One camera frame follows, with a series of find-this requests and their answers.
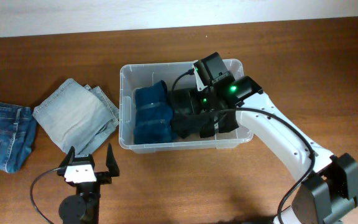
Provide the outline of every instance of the brown wooden surface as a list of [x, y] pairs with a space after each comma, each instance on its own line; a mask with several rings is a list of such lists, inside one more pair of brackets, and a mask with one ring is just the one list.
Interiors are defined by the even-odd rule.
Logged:
[[[0, 101], [37, 106], [67, 78], [99, 85], [119, 105], [128, 63], [238, 58], [277, 107], [320, 145], [358, 161], [358, 17], [0, 39]], [[111, 135], [121, 176], [102, 187], [100, 223], [213, 223], [273, 215], [293, 180], [254, 137], [235, 149], [135, 154]], [[107, 143], [94, 153], [104, 166]], [[0, 171], [0, 223], [43, 223], [29, 200], [65, 154], [39, 126], [16, 174]], [[75, 190], [50, 175], [35, 200], [54, 222]], [[358, 208], [344, 221], [358, 223]]]

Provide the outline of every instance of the folded clothing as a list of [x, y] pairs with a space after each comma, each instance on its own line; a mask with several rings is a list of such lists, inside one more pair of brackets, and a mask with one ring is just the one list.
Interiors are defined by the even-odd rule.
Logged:
[[33, 117], [63, 152], [73, 146], [76, 154], [92, 154], [116, 130], [118, 114], [99, 87], [69, 78], [34, 108]]
[[17, 172], [31, 153], [36, 120], [30, 108], [0, 103], [0, 170]]
[[172, 142], [172, 108], [167, 104], [167, 85], [159, 81], [153, 86], [135, 91], [136, 122], [135, 144]]

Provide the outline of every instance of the dark blue jeans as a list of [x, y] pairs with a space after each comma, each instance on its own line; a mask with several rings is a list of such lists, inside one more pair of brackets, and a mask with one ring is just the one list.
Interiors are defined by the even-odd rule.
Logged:
[[30, 108], [0, 103], [0, 170], [21, 168], [31, 153], [36, 125]]

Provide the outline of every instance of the white background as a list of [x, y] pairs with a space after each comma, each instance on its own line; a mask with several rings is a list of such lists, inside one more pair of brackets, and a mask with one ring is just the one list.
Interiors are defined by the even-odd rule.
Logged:
[[358, 16], [358, 0], [0, 0], [0, 37]]

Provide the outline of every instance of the plastic bin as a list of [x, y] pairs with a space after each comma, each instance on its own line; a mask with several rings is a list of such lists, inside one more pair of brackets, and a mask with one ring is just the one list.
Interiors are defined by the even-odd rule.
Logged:
[[[242, 64], [237, 59], [224, 60], [226, 67], [233, 73], [236, 79], [244, 76]], [[120, 98], [119, 98], [119, 144], [124, 149], [130, 149], [136, 153], [150, 153], [156, 151], [234, 148], [240, 143], [252, 139], [253, 133], [249, 129], [240, 126], [230, 133], [219, 133], [211, 138], [200, 138], [199, 134], [192, 134], [186, 139], [178, 138], [172, 143], [161, 144], [134, 144], [135, 128], [135, 90], [148, 87], [164, 80], [168, 89], [172, 88], [175, 79], [191, 69], [193, 62], [154, 63], [125, 65], [120, 71]], [[194, 75], [187, 75], [179, 80], [176, 89], [195, 87]]]

